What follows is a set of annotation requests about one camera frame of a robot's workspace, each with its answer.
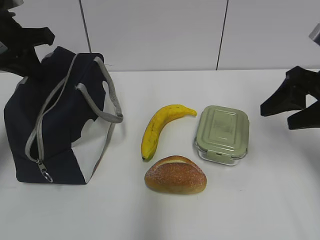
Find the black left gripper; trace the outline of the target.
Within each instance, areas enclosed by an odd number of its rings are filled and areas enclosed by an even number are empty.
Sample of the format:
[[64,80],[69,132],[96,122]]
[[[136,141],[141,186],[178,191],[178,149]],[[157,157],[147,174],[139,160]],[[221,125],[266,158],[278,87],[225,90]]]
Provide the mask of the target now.
[[24,47],[51,46],[55,35],[48,27],[22,28],[10,9],[23,3],[23,0],[0,1],[0,70],[21,77],[41,78],[43,66],[35,49]]

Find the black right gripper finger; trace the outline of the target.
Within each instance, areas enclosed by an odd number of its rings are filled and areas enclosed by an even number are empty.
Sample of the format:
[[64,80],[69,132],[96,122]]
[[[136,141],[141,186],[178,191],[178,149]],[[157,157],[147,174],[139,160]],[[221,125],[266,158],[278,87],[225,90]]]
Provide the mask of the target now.
[[296,66],[285,73],[278,89],[260,105],[260,115],[268,117],[304,110],[307,95],[320,99],[320,73]]
[[306,99],[288,99],[292,110],[299,110],[287,118],[290,130],[311,129],[320,127],[320,101],[316,100],[313,104],[306,107]]

